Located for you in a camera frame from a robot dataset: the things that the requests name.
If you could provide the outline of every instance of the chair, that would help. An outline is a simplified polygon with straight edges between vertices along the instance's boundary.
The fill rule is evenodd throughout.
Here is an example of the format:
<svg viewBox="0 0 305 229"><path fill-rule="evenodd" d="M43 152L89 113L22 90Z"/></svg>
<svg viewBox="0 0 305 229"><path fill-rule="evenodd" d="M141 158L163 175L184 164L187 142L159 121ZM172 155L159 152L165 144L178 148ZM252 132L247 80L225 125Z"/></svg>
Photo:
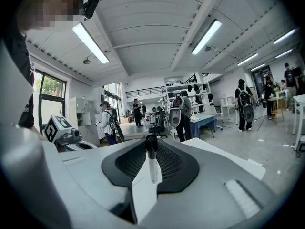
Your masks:
<svg viewBox="0 0 305 229"><path fill-rule="evenodd" d="M154 133L156 134L157 136L165 136L167 138L167 135L161 135L161 132L164 132L165 131L165 126L164 126L164 115L165 113L164 112L160 112L160 115L159 115L159 123L158 125L153 125L152 127L150 127L148 129L148 132L149 133Z"/></svg>
<svg viewBox="0 0 305 229"><path fill-rule="evenodd" d="M220 118L223 115L223 113L216 111L216 108L214 105L205 105L204 109L205 109L206 115L216 115L216 116L218 116L218 118ZM216 125L216 126L217 126L217 128L223 130L223 128L220 125Z"/></svg>

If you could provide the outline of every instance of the white shirt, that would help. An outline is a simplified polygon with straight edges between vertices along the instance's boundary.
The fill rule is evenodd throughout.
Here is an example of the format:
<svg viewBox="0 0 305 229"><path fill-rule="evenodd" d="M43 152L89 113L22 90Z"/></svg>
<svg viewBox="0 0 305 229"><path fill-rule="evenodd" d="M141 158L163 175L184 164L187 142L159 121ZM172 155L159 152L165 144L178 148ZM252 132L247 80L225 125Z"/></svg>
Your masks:
<svg viewBox="0 0 305 229"><path fill-rule="evenodd" d="M101 122L101 128L104 131L104 133L108 135L112 135L112 129L109 126L109 119L112 112L111 110L107 109L102 113L102 122Z"/></svg>

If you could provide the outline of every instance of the floor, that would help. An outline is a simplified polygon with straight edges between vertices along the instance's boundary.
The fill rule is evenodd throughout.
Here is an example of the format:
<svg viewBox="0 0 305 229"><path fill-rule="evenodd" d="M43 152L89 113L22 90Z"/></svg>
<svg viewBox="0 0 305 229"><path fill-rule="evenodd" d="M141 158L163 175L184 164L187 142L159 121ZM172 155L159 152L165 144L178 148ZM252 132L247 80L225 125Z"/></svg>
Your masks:
<svg viewBox="0 0 305 229"><path fill-rule="evenodd" d="M305 164L305 154L297 158L291 145L295 142L292 135L294 114L284 110L283 122L281 114L278 123L268 120L267 109L259 106L254 115L258 119L253 122L252 131L238 132L235 110L230 111L230 120L227 120L227 112L224 113L225 121L218 121L223 131L218 129L212 137L211 132L201 133L200 139L218 147L228 153L244 160L251 159L262 164L266 169L263 177L265 182L276 194L280 194L297 180L298 174ZM121 124L121 130L125 136L145 135L150 127L149 122L141 121L144 127L138 128L135 122Z"/></svg>

